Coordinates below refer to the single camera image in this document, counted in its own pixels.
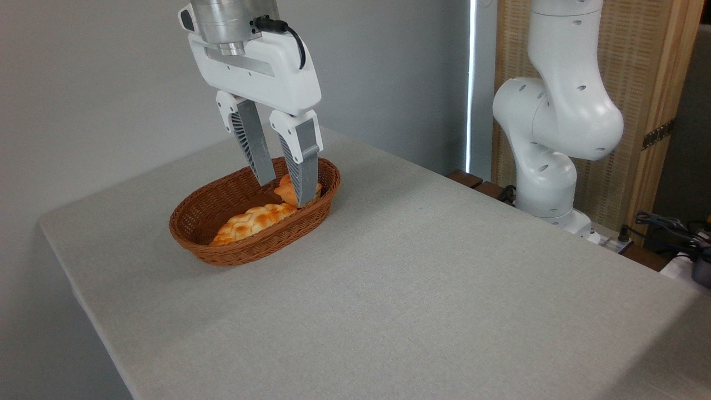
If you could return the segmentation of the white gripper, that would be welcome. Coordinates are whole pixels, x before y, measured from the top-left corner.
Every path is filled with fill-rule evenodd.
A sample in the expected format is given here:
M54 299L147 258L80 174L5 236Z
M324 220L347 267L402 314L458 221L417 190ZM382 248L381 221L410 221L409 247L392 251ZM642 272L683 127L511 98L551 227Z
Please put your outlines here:
M275 4L189 4L179 21L201 75L221 89L216 102L224 127L261 186L276 174L256 102L277 109L269 121L280 136L298 205L307 205L317 195L323 140L310 111L322 91L306 45L284 30Z

